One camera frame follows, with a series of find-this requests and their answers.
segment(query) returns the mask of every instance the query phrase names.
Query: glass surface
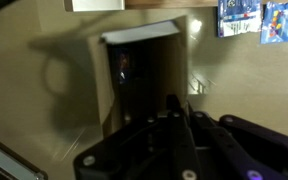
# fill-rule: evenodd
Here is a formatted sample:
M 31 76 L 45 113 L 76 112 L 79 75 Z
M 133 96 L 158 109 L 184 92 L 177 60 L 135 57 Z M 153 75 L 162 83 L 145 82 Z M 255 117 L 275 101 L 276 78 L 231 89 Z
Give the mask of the glass surface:
M 73 159 L 103 138 L 86 39 L 182 15 L 189 17 L 193 108 L 288 135 L 288 43 L 260 45 L 259 33 L 219 39 L 214 14 L 214 8 L 69 13 L 63 0 L 7 6 L 0 11 L 0 141 L 49 179 L 73 179 Z

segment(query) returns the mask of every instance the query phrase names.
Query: open box flap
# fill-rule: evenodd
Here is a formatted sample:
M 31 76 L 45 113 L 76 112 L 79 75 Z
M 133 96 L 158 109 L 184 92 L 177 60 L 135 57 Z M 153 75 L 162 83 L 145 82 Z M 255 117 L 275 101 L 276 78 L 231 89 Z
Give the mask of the open box flap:
M 99 118 L 103 124 L 114 103 L 107 49 L 106 44 L 100 41 L 99 36 L 90 37 L 88 44 L 94 67 Z
M 179 32 L 173 21 L 164 21 L 131 29 L 105 32 L 102 34 L 102 38 L 108 44 L 123 44 L 168 36 Z

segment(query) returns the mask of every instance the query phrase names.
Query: wooden shelf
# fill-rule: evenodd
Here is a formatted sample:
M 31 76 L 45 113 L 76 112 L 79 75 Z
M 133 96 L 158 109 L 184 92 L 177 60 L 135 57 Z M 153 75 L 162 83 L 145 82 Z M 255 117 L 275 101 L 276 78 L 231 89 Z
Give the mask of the wooden shelf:
M 217 0 L 125 0 L 126 9 L 159 9 L 159 8 L 187 8 L 187 7 L 214 7 Z

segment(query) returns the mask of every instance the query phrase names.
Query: black mechanical part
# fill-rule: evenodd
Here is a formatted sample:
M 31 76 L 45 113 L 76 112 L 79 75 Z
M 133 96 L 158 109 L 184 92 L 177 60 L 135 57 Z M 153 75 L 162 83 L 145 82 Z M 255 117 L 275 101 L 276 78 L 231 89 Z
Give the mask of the black mechanical part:
M 288 180 L 288 137 L 234 116 L 217 122 L 191 108 L 187 116 L 176 96 L 167 108 L 167 116 L 136 119 L 77 156 L 76 179 Z

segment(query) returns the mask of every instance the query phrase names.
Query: cardboard box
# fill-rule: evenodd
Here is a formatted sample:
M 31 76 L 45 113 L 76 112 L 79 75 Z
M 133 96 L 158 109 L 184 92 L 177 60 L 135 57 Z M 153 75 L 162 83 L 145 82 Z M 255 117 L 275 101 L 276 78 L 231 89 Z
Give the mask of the cardboard box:
M 104 135 L 118 130 L 130 119 L 166 110 L 166 96 L 176 94 L 182 104 L 187 95 L 186 17 L 105 32 L 88 39 L 94 74 L 100 123 Z M 130 61 L 138 58 L 127 83 L 119 81 L 116 49 L 126 48 Z

